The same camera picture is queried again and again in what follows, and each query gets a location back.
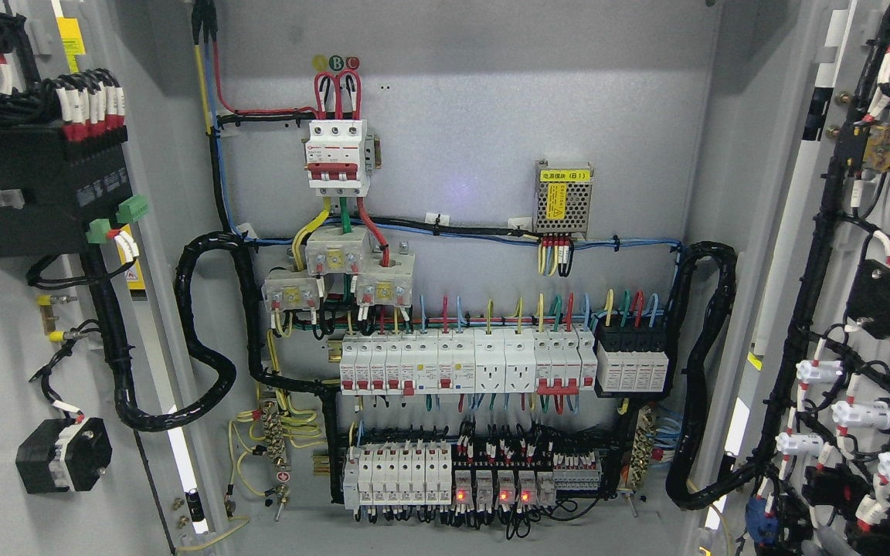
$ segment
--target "miniature circuit breaker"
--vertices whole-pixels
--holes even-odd
[[[585,236],[589,231],[593,166],[589,162],[538,161],[537,176],[534,232]]]
[[[363,226],[356,226],[349,233],[342,232],[341,226],[336,225],[317,229],[308,237],[307,247],[304,247],[307,271],[312,276],[359,275],[369,254],[369,236],[370,232]]]
[[[380,256],[367,261],[356,286],[360,320],[374,305],[410,307],[413,274],[414,256],[410,254],[393,256],[389,266],[380,265]]]
[[[304,144],[308,185],[321,197],[365,197],[367,148],[366,120],[313,120]]]

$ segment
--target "blue wire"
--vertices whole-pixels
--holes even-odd
[[[586,330],[590,330],[589,328],[589,294],[583,294],[583,299],[586,300],[586,316],[583,317],[583,326],[586,327]]]
[[[654,319],[657,319],[657,293],[651,294],[651,321],[649,323],[650,327],[654,328]]]

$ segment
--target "red wire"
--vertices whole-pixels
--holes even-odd
[[[338,85],[338,91],[341,93],[342,91],[342,78],[346,75],[351,75],[353,79],[353,84],[356,87],[356,92],[352,94],[352,119],[359,120],[359,114],[363,110],[363,81],[359,78],[359,73],[356,73],[355,69],[344,69],[339,71],[338,76],[335,77],[335,83]],[[342,119],[342,116],[345,115],[342,112],[342,98],[341,96],[336,96],[335,102],[336,104],[336,112],[335,115],[339,120]]]
[[[274,109],[263,109],[256,108],[250,110],[237,110],[229,105],[226,102],[225,95],[222,95],[222,68],[220,68],[219,62],[219,43],[218,41],[212,41],[212,71],[215,74],[215,92],[216,96],[219,98],[219,104],[222,105],[222,108],[229,110],[233,114],[238,115],[247,115],[247,116],[267,116],[271,114],[295,114],[297,112],[311,112],[315,117],[322,117],[318,115],[318,110],[311,108],[310,106],[304,106],[301,108],[274,108]]]
[[[640,327],[640,315],[644,312],[644,290],[638,290],[631,304],[631,312],[634,313],[634,327]]]
[[[382,251],[380,266],[389,266],[389,244],[386,243],[386,238],[382,236],[380,229],[377,228],[373,219],[370,218],[370,214],[366,211],[366,205],[363,202],[362,197],[356,197],[356,207],[359,208],[359,218],[363,221],[363,224],[366,225],[366,228],[370,233],[377,239],[377,243],[380,244],[380,250]]]
[[[442,332],[448,334],[448,296],[442,296]]]
[[[576,300],[576,295],[572,292],[569,292],[569,303],[566,306],[568,312],[566,312],[566,332],[572,331],[572,302]]]

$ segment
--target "wire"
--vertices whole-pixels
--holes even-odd
[[[318,229],[321,226],[322,222],[328,218],[329,212],[331,212],[331,199],[328,197],[321,198],[321,212],[318,213],[317,217],[314,217],[312,221],[308,222],[304,225],[300,231],[297,231],[296,235],[294,235],[293,242],[293,250],[294,250],[294,267],[297,268],[297,271],[301,271],[307,268],[307,260],[301,256],[301,243],[304,242],[304,237],[310,235],[310,233],[314,232],[315,229]]]
[[[362,197],[356,198],[356,208],[359,209],[359,218],[362,219],[363,224],[366,225],[366,228],[369,229],[370,233],[375,237],[375,240],[377,240],[378,246],[380,246],[380,250],[382,251],[380,266],[389,266],[389,244],[386,243],[386,238],[367,213],[366,205]]]

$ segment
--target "green wire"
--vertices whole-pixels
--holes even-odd
[[[346,197],[338,198],[338,211],[342,215],[342,233],[352,232],[352,224],[349,222],[349,201]]]
[[[630,310],[630,290],[624,290],[624,299],[620,302],[620,314],[622,317],[620,318],[620,327],[626,327],[627,325],[627,315]]]

